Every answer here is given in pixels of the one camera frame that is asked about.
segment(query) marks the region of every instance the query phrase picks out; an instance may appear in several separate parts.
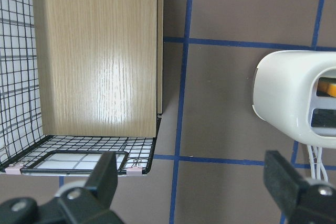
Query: white plastic casing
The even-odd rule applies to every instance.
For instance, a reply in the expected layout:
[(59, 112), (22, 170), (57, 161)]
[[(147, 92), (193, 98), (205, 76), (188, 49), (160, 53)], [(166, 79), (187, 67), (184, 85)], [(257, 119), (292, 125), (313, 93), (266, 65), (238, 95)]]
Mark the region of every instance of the white plastic casing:
[(336, 110), (336, 98), (318, 97), (320, 77), (336, 78), (336, 52), (278, 51), (256, 69), (256, 114), (303, 144), (336, 148), (336, 128), (313, 128), (314, 109)]

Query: bolt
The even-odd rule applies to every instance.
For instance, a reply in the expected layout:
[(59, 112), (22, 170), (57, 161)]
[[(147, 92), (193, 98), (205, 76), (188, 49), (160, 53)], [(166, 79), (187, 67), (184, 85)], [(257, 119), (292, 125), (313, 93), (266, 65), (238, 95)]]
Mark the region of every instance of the bolt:
[(13, 212), (19, 212), (21, 209), (24, 209), (27, 206), (27, 203), (24, 200), (20, 200), (12, 206)]
[(76, 188), (76, 189), (72, 190), (71, 192), (69, 192), (67, 197), (68, 197), (68, 199), (76, 199), (80, 196), (80, 194), (81, 194), (80, 189)]
[(324, 195), (324, 196), (332, 195), (332, 189), (329, 186), (320, 186), (318, 190), (319, 190), (320, 195)]

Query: yellow object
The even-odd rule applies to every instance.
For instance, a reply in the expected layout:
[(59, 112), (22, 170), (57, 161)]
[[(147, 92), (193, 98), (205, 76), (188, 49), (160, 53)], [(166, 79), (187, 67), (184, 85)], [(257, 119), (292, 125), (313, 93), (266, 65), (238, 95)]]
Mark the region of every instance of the yellow object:
[(317, 90), (336, 97), (336, 80), (331, 78), (320, 78)]

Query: wire cage door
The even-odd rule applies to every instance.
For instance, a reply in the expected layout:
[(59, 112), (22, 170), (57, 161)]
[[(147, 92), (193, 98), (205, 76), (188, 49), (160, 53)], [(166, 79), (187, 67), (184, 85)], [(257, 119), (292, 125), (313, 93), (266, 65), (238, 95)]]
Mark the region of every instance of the wire cage door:
[(119, 174), (135, 166), (148, 173), (156, 137), (43, 134), (33, 0), (0, 0), (0, 11), (0, 171), (88, 174), (102, 152), (116, 151)]

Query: tile floor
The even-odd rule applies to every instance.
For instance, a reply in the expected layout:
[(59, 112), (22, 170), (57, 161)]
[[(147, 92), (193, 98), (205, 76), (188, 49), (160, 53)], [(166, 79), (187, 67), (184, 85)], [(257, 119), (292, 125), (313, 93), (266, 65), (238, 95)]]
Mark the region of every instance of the tile floor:
[[(164, 0), (155, 159), (147, 176), (119, 178), (112, 209), (128, 224), (285, 223), (263, 185), (264, 153), (278, 150), (305, 176), (307, 154), (255, 116), (253, 74), (272, 51), (336, 51), (335, 13), (334, 0)], [(335, 151), (323, 157), (336, 184)], [(0, 176), (0, 201), (45, 202), (58, 182)]]

